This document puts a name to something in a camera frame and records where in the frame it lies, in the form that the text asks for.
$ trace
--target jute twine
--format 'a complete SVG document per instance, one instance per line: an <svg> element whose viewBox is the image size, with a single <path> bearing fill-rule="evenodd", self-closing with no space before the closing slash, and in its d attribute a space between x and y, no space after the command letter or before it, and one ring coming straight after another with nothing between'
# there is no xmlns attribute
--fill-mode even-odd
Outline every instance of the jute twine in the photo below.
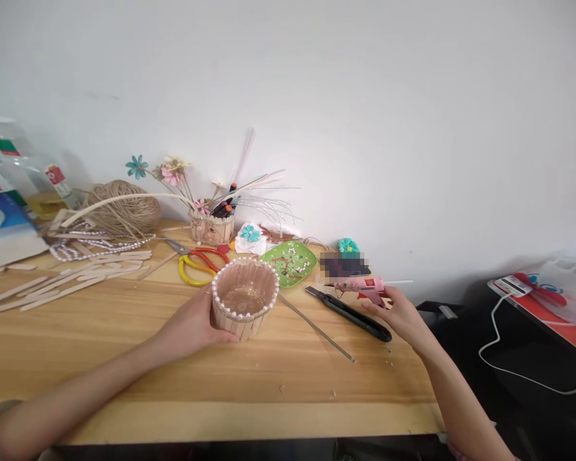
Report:
<svg viewBox="0 0 576 461"><path fill-rule="evenodd" d="M106 198L147 193L129 182L118 179L107 184L95 184L85 200L85 206L94 205ZM130 234L133 237L151 232L160 222L162 210L154 197L134 197L117 200L92 211L91 219L98 229L113 235Z"/></svg>

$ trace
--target hot glue gun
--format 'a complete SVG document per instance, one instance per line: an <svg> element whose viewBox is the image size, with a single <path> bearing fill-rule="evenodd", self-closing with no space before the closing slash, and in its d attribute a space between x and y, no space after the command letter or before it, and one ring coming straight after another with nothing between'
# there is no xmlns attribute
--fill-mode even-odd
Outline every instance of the hot glue gun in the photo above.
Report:
<svg viewBox="0 0 576 461"><path fill-rule="evenodd" d="M351 277L343 282L326 284L339 291L354 291L358 293L356 299L369 298L373 304L386 309L387 305L381 295L384 293L384 280L381 277Z"/></svg>

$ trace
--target teal flower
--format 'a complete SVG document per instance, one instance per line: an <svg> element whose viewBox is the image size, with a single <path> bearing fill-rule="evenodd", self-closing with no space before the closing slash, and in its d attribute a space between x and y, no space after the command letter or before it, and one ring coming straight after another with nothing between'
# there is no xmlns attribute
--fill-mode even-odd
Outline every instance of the teal flower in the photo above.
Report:
<svg viewBox="0 0 576 461"><path fill-rule="evenodd" d="M254 226L244 226L241 229L241 238L248 241L258 241L260 239L260 231L254 230Z"/></svg>
<svg viewBox="0 0 576 461"><path fill-rule="evenodd" d="M128 170L128 176L134 175L135 178L141 179L145 177L145 169L149 164L143 161L143 156L139 156L138 159L132 156L132 161L126 163L126 166L130 168L130 170Z"/></svg>
<svg viewBox="0 0 576 461"><path fill-rule="evenodd" d="M339 251L341 253L360 253L358 245L351 238L344 238L339 241Z"/></svg>

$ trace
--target red and yellow scissors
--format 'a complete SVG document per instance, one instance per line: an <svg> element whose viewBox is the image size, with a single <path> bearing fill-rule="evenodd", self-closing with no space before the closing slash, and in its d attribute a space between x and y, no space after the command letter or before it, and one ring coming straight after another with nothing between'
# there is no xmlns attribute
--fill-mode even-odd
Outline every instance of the red and yellow scissors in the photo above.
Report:
<svg viewBox="0 0 576 461"><path fill-rule="evenodd" d="M226 245L220 245L220 247L218 247L217 250L215 248L203 248L203 247L199 247L199 248L195 248L194 250L190 250L189 248L184 247L180 243L177 243L175 240L171 240L171 239L167 238L166 242L171 247L173 247L177 253L179 253L181 255L181 257L179 258L179 275L181 275L181 278L184 279L184 282L189 284L189 285L194 285L194 286L207 285L211 280L213 280L213 277L215 277L216 274L220 271L220 269L215 267L215 265L211 262L211 260L205 255L205 253L214 253L214 254L220 256L224 260L225 263L228 264L230 262L230 260L226 256L226 251L223 251L223 249L224 249L223 247L226 247ZM192 261L190 259L191 256L198 256L199 258L201 258L203 260L203 262L207 265L207 267L202 266L201 264L197 264L194 261ZM207 279L207 280L191 279L186 274L186 268L184 266L185 264L187 264L188 266L190 266L194 269L197 269L197 270L200 270L203 272L207 272L209 275L211 275L211 278Z"/></svg>

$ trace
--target black utility knife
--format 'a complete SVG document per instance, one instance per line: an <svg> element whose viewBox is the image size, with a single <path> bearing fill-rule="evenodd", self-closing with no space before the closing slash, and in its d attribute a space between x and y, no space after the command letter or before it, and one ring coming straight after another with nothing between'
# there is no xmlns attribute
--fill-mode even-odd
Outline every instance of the black utility knife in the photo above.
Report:
<svg viewBox="0 0 576 461"><path fill-rule="evenodd" d="M373 319L367 317L366 315L361 314L360 312L352 309L348 304L341 302L336 297L327 295L326 293L317 290L314 287L307 287L305 291L314 295L316 298L320 299L327 307L335 311L337 314L340 314L350 320L350 322L358 325L367 333L372 334L380 341L384 341L385 343L389 342L392 339L390 332L380 325L378 322L374 321Z"/></svg>

